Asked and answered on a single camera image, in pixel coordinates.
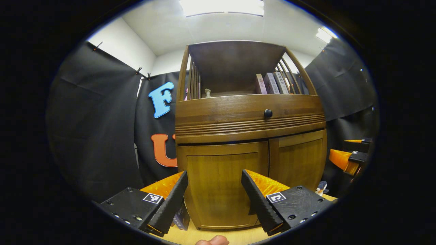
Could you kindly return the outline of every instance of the human hand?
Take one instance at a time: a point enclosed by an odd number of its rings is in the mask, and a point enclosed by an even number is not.
[[[228,245],[229,243],[225,236],[217,235],[209,241],[200,240],[195,245]]]

